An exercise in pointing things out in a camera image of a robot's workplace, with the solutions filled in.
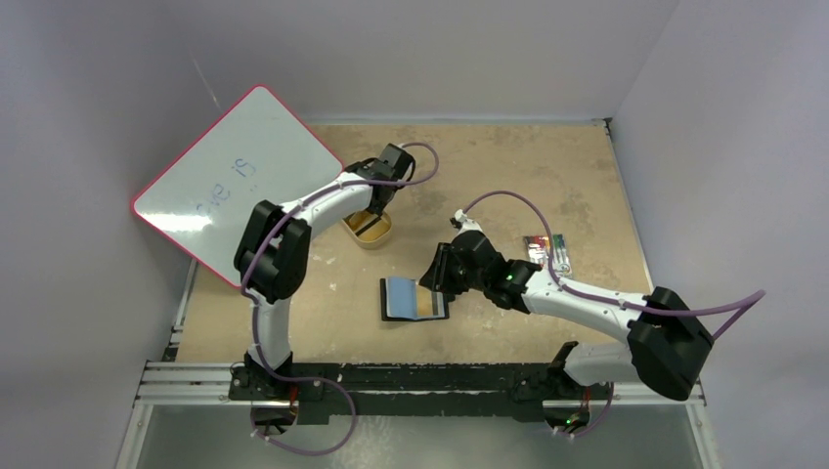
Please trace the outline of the gold credit card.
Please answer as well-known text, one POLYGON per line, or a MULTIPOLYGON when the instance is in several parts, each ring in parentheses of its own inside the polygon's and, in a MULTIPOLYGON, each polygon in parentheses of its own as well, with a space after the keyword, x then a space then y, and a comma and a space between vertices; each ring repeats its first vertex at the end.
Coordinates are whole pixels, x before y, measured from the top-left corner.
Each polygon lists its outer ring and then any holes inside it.
POLYGON ((370 230, 373 226, 379 223, 382 220, 381 216, 374 216, 372 218, 367 219, 364 223, 362 223, 355 231, 355 236, 361 236, 363 233, 370 230))
POLYGON ((415 291, 416 320, 443 320, 447 317, 447 302, 440 292, 419 286, 415 291))

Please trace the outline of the black card holder wallet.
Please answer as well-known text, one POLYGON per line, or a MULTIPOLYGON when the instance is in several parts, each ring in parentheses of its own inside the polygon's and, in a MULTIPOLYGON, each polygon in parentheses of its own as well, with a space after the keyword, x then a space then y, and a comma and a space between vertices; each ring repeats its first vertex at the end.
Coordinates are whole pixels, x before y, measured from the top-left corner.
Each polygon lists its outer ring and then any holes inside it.
MULTIPOLYGON (((383 321, 419 322, 415 319, 415 291, 420 285, 411 278, 384 277, 380 280, 380 314, 383 321)), ((450 317, 447 302, 447 320, 450 317)))

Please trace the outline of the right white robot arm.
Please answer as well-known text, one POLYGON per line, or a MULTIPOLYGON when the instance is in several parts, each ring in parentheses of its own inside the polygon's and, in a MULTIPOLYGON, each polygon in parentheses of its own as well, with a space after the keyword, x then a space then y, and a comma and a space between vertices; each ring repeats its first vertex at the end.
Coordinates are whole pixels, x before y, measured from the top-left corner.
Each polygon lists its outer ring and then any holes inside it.
POLYGON ((548 383, 563 398, 597 382, 632 378, 685 401, 715 343, 670 289, 629 294, 555 279, 536 263, 505 259, 477 230, 439 243, 418 283, 450 297, 476 290, 501 309, 568 320, 613 338, 600 347, 579 344, 551 368, 548 383))

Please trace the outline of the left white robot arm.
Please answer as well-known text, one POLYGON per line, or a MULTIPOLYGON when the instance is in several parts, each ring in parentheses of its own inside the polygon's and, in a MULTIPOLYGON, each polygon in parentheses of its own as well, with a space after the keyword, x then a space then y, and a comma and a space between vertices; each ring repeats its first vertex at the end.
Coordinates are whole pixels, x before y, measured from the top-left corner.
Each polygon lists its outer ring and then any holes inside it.
POLYGON ((366 248, 384 242, 392 227, 386 206, 396 191, 415 183, 416 163, 408 148, 389 144, 310 194, 282 205, 263 200, 254 206, 234 266, 253 310, 244 367, 266 399, 282 398, 297 380, 291 374, 289 309, 306 277, 312 240, 340 224, 366 248))

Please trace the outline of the beige oval card tray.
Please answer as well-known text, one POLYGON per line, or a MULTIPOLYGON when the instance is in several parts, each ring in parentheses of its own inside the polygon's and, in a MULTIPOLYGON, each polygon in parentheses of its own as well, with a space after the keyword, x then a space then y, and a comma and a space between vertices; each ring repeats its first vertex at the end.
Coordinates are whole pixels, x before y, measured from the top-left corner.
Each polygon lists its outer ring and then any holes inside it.
POLYGON ((359 211, 345 217, 341 223, 346 233, 363 249, 377 249, 392 237, 393 223, 390 215, 386 212, 376 215, 369 211, 359 211), (367 219, 374 216, 381 216, 382 220, 361 236, 355 236, 354 231, 367 219))

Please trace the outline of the pack of coloured markers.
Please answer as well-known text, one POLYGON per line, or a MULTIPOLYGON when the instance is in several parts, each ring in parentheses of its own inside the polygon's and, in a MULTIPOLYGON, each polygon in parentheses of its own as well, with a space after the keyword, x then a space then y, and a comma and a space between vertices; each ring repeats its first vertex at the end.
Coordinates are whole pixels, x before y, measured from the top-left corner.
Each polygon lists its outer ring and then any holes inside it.
POLYGON ((552 265, 559 277, 571 278, 572 265, 563 234, 525 235, 523 237, 528 260, 543 268, 552 265))

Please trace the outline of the white board with pink rim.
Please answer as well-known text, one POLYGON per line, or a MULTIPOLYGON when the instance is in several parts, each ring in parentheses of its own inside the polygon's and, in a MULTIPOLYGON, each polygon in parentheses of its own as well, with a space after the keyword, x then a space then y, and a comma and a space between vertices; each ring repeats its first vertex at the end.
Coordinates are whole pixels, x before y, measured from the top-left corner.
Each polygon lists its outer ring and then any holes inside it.
POLYGON ((267 87, 247 91, 133 200, 132 211, 233 287, 254 206, 332 182, 343 163, 267 87))

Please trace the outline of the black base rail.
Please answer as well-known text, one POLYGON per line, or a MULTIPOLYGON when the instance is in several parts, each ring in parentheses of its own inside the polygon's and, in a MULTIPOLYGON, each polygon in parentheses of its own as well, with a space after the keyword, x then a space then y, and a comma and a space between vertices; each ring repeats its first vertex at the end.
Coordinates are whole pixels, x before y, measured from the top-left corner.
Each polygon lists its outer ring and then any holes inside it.
POLYGON ((568 342, 552 362, 334 363, 294 362, 296 382, 284 387, 249 377, 244 360, 231 366, 228 397, 254 405, 283 402, 301 424, 335 415, 509 417, 581 426, 589 405, 612 392, 577 384, 563 370, 568 342))

